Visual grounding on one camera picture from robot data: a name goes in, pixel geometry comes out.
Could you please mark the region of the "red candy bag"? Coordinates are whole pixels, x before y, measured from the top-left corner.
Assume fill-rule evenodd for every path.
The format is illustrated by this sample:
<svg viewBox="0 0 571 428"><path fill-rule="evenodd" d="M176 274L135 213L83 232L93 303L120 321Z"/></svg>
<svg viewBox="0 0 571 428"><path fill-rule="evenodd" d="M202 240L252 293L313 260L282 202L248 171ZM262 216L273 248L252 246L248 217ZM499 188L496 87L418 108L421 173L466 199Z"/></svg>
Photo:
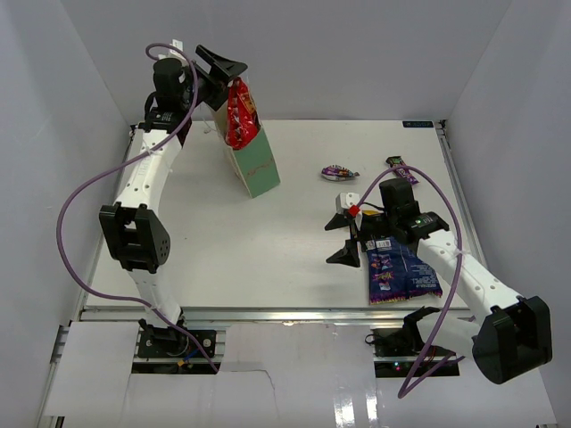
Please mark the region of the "red candy bag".
<svg viewBox="0 0 571 428"><path fill-rule="evenodd" d="M228 89L226 144L244 149L259 133L261 124L247 84L236 78Z"/></svg>

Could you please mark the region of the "blue purple snack bag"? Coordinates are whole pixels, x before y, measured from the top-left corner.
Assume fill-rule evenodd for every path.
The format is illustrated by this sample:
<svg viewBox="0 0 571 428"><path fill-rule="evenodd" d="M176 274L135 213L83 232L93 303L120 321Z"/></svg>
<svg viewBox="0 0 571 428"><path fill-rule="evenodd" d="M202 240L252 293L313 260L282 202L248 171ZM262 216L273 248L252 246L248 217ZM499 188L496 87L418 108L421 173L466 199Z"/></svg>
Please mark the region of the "blue purple snack bag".
<svg viewBox="0 0 571 428"><path fill-rule="evenodd" d="M371 305L423 296L442 297L443 290L435 271L394 238L366 241L365 250Z"/></svg>

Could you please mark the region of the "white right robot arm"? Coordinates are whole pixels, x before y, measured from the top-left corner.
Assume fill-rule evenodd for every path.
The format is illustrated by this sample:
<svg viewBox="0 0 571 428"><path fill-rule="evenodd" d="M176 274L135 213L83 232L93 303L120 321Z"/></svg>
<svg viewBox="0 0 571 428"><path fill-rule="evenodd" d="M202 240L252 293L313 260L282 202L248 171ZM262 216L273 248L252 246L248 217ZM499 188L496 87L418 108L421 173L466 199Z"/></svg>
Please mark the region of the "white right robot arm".
<svg viewBox="0 0 571 428"><path fill-rule="evenodd" d="M329 264L359 267L365 260L372 303L441 296L442 307L408 314L399 331L378 337L383 350L416 356L410 375L430 350L444 350L443 363L471 358L489 381L503 384L552 360L550 309L505 285L462 248L461 232L452 232L434 212L423 212L404 178L380 183L382 206L365 210L356 193L340 193L326 230L347 228L344 247Z"/></svg>

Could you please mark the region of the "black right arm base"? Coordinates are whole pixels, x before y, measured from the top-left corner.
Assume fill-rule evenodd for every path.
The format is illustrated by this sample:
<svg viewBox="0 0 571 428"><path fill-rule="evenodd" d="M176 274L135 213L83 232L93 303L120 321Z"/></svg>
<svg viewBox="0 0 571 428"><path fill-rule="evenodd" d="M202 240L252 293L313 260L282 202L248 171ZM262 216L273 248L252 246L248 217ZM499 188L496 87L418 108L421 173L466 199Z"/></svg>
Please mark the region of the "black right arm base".
<svg viewBox="0 0 571 428"><path fill-rule="evenodd" d="M402 329L378 328L371 330L364 342L373 349L374 366L377 379L404 379L416 361L420 351L411 348ZM448 350L432 346L420 364L415 377L437 366L449 354ZM459 376L459 365L454 363L456 355L442 367L430 374L430 377Z"/></svg>

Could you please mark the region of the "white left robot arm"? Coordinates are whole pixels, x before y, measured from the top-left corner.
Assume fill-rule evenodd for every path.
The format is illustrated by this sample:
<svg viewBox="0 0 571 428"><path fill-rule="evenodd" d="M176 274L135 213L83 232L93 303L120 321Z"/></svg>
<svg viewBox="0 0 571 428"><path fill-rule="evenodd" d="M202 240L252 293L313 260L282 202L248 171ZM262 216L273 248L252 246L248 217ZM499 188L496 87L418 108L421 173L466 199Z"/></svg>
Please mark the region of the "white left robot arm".
<svg viewBox="0 0 571 428"><path fill-rule="evenodd" d="M195 52L210 67L204 70L188 62L182 51L175 43L169 53L155 57L154 90L135 129L140 153L115 202L99 212L109 253L134 281L145 301L145 322L162 328L157 342L171 356L186 350L189 336L171 325L182 317L182 309L163 269L170 255L170 235L159 218L161 193L186 141L191 111L201 103L218 110L228 98L229 86L247 69L245 63L199 45Z"/></svg>

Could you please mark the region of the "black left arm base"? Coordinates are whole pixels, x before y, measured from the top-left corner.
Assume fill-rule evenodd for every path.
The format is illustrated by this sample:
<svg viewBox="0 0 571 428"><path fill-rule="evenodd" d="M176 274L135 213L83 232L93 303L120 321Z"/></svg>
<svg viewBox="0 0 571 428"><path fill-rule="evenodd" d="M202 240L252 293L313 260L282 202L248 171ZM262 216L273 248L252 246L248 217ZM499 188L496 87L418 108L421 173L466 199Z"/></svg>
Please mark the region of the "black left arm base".
<svg viewBox="0 0 571 428"><path fill-rule="evenodd" d="M215 356L217 332L215 330L188 330L204 350L202 353L196 343L186 334L172 327L140 327L138 338L138 358L177 358L189 361L191 358L209 358Z"/></svg>

